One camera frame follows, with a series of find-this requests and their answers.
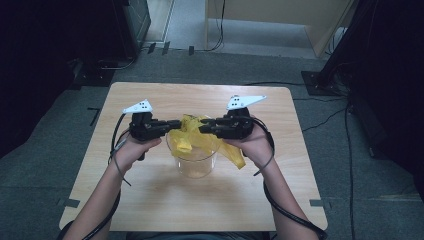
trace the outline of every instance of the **person's right arm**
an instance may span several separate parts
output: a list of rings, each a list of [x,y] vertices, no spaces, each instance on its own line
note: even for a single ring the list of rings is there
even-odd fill
[[[225,142],[240,148],[243,153],[261,169],[261,174],[275,202],[286,211],[308,220],[294,198],[286,180],[274,157],[265,132],[255,124],[253,132],[243,140],[225,140]],[[285,217],[272,207],[275,227],[279,239],[318,239],[317,234],[309,228]]]

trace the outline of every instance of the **floor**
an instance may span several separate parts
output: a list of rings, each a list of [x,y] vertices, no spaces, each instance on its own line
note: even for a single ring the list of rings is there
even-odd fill
[[[173,49],[205,49],[205,1],[148,0],[148,5],[152,25],[146,44],[160,47],[169,41]],[[207,49],[218,42],[220,21],[209,19]],[[223,43],[215,52],[317,59],[303,25],[224,20],[223,29]],[[321,59],[329,57],[343,33],[337,31]]]

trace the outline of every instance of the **person's right hand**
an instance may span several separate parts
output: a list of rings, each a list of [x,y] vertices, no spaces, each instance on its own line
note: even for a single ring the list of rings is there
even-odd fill
[[[272,157],[272,148],[266,133],[256,123],[252,133],[242,140],[224,139],[224,142],[240,148],[243,153],[261,169]]]

